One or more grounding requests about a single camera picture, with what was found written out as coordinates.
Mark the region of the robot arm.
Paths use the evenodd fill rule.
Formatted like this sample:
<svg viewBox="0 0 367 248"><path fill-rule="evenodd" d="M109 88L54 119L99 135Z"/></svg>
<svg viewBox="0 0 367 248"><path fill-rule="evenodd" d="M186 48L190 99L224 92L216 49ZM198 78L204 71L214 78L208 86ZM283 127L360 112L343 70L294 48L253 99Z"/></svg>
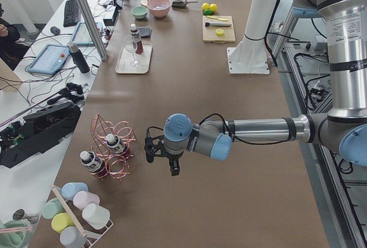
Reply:
<svg viewBox="0 0 367 248"><path fill-rule="evenodd" d="M160 138L172 175L185 150L227 158L234 141L272 145L299 140L322 145L344 160L366 165L366 0L293 0L295 17L326 21L332 108L297 118L224 120L193 124L183 114L168 117Z"/></svg>

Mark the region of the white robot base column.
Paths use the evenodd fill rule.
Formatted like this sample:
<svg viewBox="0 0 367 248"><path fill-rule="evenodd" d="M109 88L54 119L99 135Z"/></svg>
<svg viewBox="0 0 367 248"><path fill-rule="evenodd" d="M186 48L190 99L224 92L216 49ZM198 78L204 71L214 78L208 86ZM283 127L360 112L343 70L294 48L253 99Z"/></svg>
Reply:
<svg viewBox="0 0 367 248"><path fill-rule="evenodd" d="M237 47L227 48L229 73L268 74L265 42L269 25L280 0L252 0L244 37Z"/></svg>

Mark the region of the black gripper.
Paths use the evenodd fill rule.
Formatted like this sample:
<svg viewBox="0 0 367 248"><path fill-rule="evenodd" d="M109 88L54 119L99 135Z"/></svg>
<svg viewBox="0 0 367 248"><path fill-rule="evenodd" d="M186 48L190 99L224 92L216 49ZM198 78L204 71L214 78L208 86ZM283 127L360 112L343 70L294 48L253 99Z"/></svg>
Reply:
<svg viewBox="0 0 367 248"><path fill-rule="evenodd" d="M180 173L179 158L183 153L171 154L165 152L165 157L169 159L170 171L172 176L178 176Z"/></svg>

